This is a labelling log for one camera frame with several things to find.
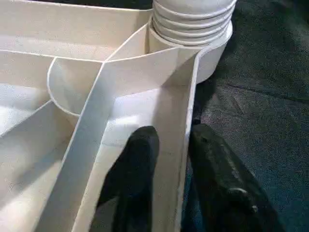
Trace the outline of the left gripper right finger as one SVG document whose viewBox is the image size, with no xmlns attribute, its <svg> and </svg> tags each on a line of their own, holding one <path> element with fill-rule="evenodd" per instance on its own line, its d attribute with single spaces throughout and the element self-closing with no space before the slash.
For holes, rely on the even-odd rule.
<svg viewBox="0 0 309 232">
<path fill-rule="evenodd" d="M 206 231 L 284 231 L 254 174 L 210 126 L 191 127 L 188 152 Z"/>
</svg>

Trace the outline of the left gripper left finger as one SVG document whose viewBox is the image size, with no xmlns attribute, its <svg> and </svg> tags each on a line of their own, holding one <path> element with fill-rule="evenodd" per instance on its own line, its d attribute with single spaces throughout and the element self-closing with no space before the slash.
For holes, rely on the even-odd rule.
<svg viewBox="0 0 309 232">
<path fill-rule="evenodd" d="M 153 126 L 136 129 L 109 169 L 90 225 L 92 232 L 150 232 L 153 177 L 159 154 Z"/>
</svg>

